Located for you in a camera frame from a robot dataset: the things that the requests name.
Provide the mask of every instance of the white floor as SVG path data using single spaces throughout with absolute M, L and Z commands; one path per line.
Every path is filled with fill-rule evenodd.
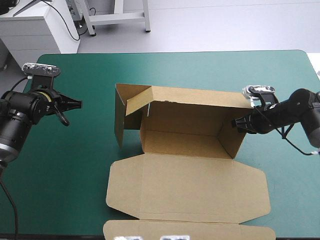
M 320 0 L 149 0 L 151 32 L 144 24 L 98 26 L 81 36 L 79 53 L 250 51 L 299 49 L 310 54 L 320 75 Z M 113 10 L 111 0 L 88 0 L 97 14 Z M 141 0 L 124 0 L 126 12 Z M 20 79 L 10 61 L 0 72 L 0 94 Z

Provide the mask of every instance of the black cable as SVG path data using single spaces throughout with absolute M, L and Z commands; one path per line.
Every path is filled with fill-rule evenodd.
M 18 239 L 18 232 L 19 232 L 18 210 L 17 210 L 16 204 L 15 204 L 13 198 L 11 197 L 11 195 L 10 195 L 8 189 L 6 188 L 4 182 L 2 181 L 1 177 L 0 177 L 0 185 L 1 185 L 5 195 L 9 199 L 9 202 L 11 203 L 11 205 L 13 207 L 13 211 L 14 211 L 14 240 L 17 240 Z
M 28 77 L 26 76 L 26 77 L 24 77 L 24 78 L 22 78 L 21 80 L 19 80 L 15 85 L 13 85 L 13 87 L 11 88 L 11 90 L 10 91 L 13 91 L 15 88 L 16 88 L 16 86 L 18 86 L 19 85 L 19 83 L 21 83 L 22 81 L 24 81 L 24 80 L 26 80 L 26 79 L 28 79 Z
M 63 22 L 64 22 L 64 24 L 65 24 L 65 26 L 66 26 L 66 29 L 68 30 L 68 32 L 69 32 L 70 36 L 72 37 L 72 39 L 75 40 L 75 41 L 79 41 L 79 40 L 80 40 L 80 35 L 79 35 L 79 33 L 78 33 L 78 39 L 76 39 L 76 38 L 71 34 L 70 29 L 69 29 L 69 27 L 68 27 L 68 25 L 67 25 L 67 23 L 66 23 L 66 20 L 65 20 L 64 17 L 61 15 L 61 13 L 60 13 L 54 6 L 52 6 L 50 3 L 47 3 L 47 2 L 44 1 L 44 0 L 41 0 L 41 1 L 44 2 L 45 4 L 47 4 L 48 6 L 50 6 L 51 8 L 53 8 L 53 9 L 60 15 L 60 17 L 62 18 L 62 20 L 63 20 Z
M 279 129 L 276 127 L 276 125 L 273 124 L 272 121 L 270 121 L 256 106 L 254 106 L 254 109 L 257 110 L 257 112 L 265 119 L 268 121 L 268 123 L 282 136 L 282 138 L 284 140 L 286 140 L 292 147 L 294 147 L 296 150 L 298 150 L 300 153 L 302 153 L 303 155 L 306 156 L 311 156 L 313 155 L 311 152 L 310 153 L 306 153 L 304 151 L 302 151 L 300 148 L 298 148 L 296 145 L 294 145 L 285 135 L 283 135 Z
M 89 10 L 91 11 L 92 9 L 94 9 L 94 14 L 93 14 L 93 15 L 96 15 L 96 13 L 97 13 L 96 8 L 95 8 L 95 7 L 92 7 L 92 8 L 90 8 Z
M 78 32 L 78 34 L 79 34 L 79 36 L 81 36 L 81 35 L 85 34 L 87 31 L 88 31 L 88 28 L 86 28 L 86 30 L 83 33 L 79 34 L 79 32 Z

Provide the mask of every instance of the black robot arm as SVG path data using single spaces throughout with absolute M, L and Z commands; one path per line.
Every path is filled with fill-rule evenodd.
M 31 76 L 30 91 L 7 91 L 0 100 L 0 177 L 1 169 L 18 157 L 32 125 L 43 116 L 55 114 L 68 126 L 63 112 L 82 107 L 81 101 L 54 90 L 54 78 L 60 74 L 58 67 L 26 63 L 22 70 Z
M 278 102 L 271 86 L 247 86 L 243 89 L 243 94 L 250 99 L 254 109 L 250 114 L 233 121 L 233 126 L 239 132 L 267 134 L 281 128 L 282 138 L 286 139 L 293 125 L 301 123 L 310 144 L 320 148 L 319 92 L 301 88 L 282 102 Z M 261 105 L 254 106 L 255 100 L 260 100 Z

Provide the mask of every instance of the cardboard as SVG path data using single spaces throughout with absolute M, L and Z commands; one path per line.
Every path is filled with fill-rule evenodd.
M 241 93 L 117 84 L 115 105 L 119 145 L 140 129 L 144 154 L 111 166 L 107 205 L 139 220 L 108 221 L 106 240 L 275 239 L 239 225 L 271 210 L 265 174 L 233 160 L 245 134 L 231 120 L 251 108 Z

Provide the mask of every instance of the green table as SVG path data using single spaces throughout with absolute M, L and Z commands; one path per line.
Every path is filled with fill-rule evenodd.
M 57 65 L 55 89 L 83 100 L 83 109 L 34 126 L 17 160 L 4 173 L 24 234 L 102 235 L 110 219 L 129 216 L 105 202 L 113 161 L 142 152 L 138 131 L 126 131 L 119 149 L 114 136 L 115 83 L 240 92 L 271 85 L 280 101 L 298 88 L 317 92 L 319 80 L 299 50 L 193 53 L 44 55 Z M 300 124 L 289 138 L 313 151 Z M 277 237 L 320 237 L 320 160 L 303 156 L 276 132 L 249 135 L 236 160 L 265 172 L 271 213 L 246 222 L 268 226 Z M 0 191 L 0 233 L 12 233 L 13 211 Z

